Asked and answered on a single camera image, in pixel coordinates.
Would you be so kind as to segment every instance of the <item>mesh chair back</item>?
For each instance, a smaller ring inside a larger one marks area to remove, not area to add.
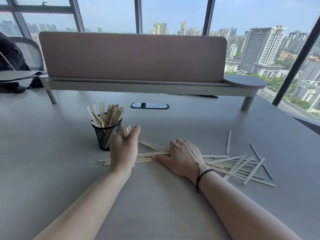
[[[10,37],[10,39],[21,49],[26,64],[32,71],[44,71],[44,60],[38,44],[24,37]]]

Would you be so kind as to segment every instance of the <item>black mesh cup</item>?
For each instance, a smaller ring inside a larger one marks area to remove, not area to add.
[[[122,129],[121,122],[122,118],[117,124],[106,128],[95,127],[91,124],[96,132],[99,147],[102,150],[110,151],[110,139],[115,133],[119,132]]]

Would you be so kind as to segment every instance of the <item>black string bracelet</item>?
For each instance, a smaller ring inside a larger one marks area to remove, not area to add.
[[[198,192],[198,194],[199,194],[200,192],[199,192],[199,186],[198,186],[198,184],[199,184],[199,182],[200,182],[201,177],[202,177],[204,174],[206,174],[207,172],[214,171],[214,170],[213,170],[213,169],[208,169],[208,170],[204,171],[204,172],[200,175],[200,168],[199,168],[199,164],[198,164],[198,163],[197,163],[197,166],[198,166],[198,177],[197,177],[197,182],[196,182],[196,184],[195,184],[195,188],[197,189],[197,192]]]

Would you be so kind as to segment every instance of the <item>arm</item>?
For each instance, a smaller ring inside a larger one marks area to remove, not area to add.
[[[47,226],[34,240],[94,240],[118,193],[130,176],[138,153],[140,127],[125,141],[122,131],[111,139],[110,171]]]
[[[174,173],[194,184],[200,174],[210,169],[196,145],[184,140],[170,141],[171,157],[155,155]],[[301,240],[292,230],[268,211],[240,192],[217,173],[202,176],[199,188],[214,208],[233,240]]]

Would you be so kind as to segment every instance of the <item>gray desk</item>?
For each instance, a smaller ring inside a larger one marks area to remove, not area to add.
[[[184,138],[203,154],[253,156],[252,143],[276,188],[230,178],[304,240],[319,238],[320,136],[259,96],[250,111],[242,99],[166,94],[45,91],[0,112],[0,239],[35,237],[108,169],[85,107],[119,103],[123,124],[140,124],[140,139],[166,146]],[[133,102],[168,103],[168,110],[130,109]],[[258,173],[267,178],[264,170]],[[137,163],[96,239],[230,239],[206,199],[190,182],[157,162]]]

